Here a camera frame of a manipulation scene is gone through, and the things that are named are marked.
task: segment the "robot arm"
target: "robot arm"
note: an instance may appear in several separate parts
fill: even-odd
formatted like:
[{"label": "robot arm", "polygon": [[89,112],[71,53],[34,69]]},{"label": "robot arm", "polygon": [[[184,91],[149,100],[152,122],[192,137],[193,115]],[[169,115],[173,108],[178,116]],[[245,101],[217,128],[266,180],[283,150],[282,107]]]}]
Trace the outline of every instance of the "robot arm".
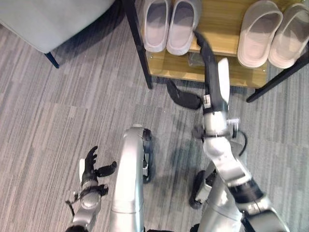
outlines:
[{"label": "robot arm", "polygon": [[[94,154],[98,147],[93,147],[86,159],[80,161],[80,176],[82,191],[75,194],[73,202],[66,201],[70,206],[73,214],[73,219],[66,232],[91,232],[95,222],[96,216],[101,209],[101,197],[108,194],[107,185],[98,185],[98,177],[111,175],[117,168],[117,163],[114,161],[109,166],[94,169],[97,155]],[[80,201],[79,208],[74,213],[72,204]]]},{"label": "robot arm", "polygon": [[203,149],[243,213],[242,224],[247,232],[289,232],[248,169],[232,155],[226,138],[206,138]]},{"label": "robot arm", "polygon": [[272,208],[245,165],[235,158],[226,139],[229,96],[228,61],[217,63],[211,47],[198,32],[194,32],[205,63],[205,95],[200,98],[193,93],[177,89],[168,81],[169,95],[175,103],[190,109],[203,107],[204,131],[197,138],[203,141],[205,154],[213,162],[223,182],[233,195],[237,208],[243,213],[242,223],[248,232],[289,232],[287,226]]}]

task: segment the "white slipper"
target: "white slipper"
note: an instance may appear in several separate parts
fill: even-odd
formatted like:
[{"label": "white slipper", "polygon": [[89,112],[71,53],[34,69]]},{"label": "white slipper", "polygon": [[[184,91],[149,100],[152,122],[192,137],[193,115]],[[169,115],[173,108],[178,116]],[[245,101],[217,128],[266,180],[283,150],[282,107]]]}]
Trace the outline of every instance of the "white slipper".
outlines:
[{"label": "white slipper", "polygon": [[289,68],[300,57],[308,41],[309,9],[301,3],[293,4],[284,11],[268,60],[278,68]]},{"label": "white slipper", "polygon": [[201,0],[175,0],[167,42],[169,53],[181,56],[189,51],[201,11]]},{"label": "white slipper", "polygon": [[237,57],[249,68],[260,67],[267,61],[270,45],[282,21],[282,12],[275,3],[260,0],[245,13],[241,25]]},{"label": "white slipper", "polygon": [[161,52],[166,47],[169,32],[171,0],[145,0],[144,47],[149,52]]}]

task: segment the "striped carpet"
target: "striped carpet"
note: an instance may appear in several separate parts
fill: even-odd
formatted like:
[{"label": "striped carpet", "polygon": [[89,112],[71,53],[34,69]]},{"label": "striped carpet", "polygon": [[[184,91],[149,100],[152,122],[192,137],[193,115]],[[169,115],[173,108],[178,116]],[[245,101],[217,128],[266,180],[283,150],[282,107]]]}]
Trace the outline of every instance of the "striped carpet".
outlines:
[{"label": "striped carpet", "polygon": [[[141,13],[141,1],[136,5]],[[0,25],[0,224],[7,232],[63,232],[64,201],[79,189],[78,160],[98,145],[97,166],[119,161],[125,129],[154,135],[155,176],[144,187],[145,227],[188,232],[199,222],[188,198],[209,160],[191,129],[200,111],[176,106],[166,79],[146,86],[126,17],[115,5],[95,23],[43,54]],[[269,67],[271,78],[279,70]],[[247,132],[248,168],[293,232],[309,231],[309,66],[253,103],[231,88],[230,116]],[[176,81],[202,94],[201,83]],[[106,232],[116,175],[94,232]]]}]

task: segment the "gray upholstered chair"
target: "gray upholstered chair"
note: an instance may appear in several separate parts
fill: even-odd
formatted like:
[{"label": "gray upholstered chair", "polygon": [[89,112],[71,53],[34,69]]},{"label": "gray upholstered chair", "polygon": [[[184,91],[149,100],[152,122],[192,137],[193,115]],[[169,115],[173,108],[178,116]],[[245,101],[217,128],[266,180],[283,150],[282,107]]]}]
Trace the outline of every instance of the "gray upholstered chair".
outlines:
[{"label": "gray upholstered chair", "polygon": [[0,24],[58,68],[51,51],[99,18],[114,1],[0,0]]}]

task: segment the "wooden shelf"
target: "wooden shelf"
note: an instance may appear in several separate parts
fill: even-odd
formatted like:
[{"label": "wooden shelf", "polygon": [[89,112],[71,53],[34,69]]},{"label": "wooden shelf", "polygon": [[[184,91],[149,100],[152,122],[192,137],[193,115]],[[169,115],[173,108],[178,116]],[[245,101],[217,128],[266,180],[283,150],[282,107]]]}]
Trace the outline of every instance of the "wooden shelf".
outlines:
[{"label": "wooden shelf", "polygon": [[[228,57],[230,84],[232,86],[259,88],[266,83],[266,68],[248,69],[239,64],[237,58]],[[148,57],[150,74],[154,76],[204,82],[203,66],[190,67],[187,55],[174,56],[168,51],[152,53]]]},{"label": "wooden shelf", "polygon": [[[203,0],[197,30],[209,41],[216,55],[236,57],[243,16],[256,0]],[[300,0],[274,0],[282,11]],[[190,52],[199,52],[196,39]]]}]

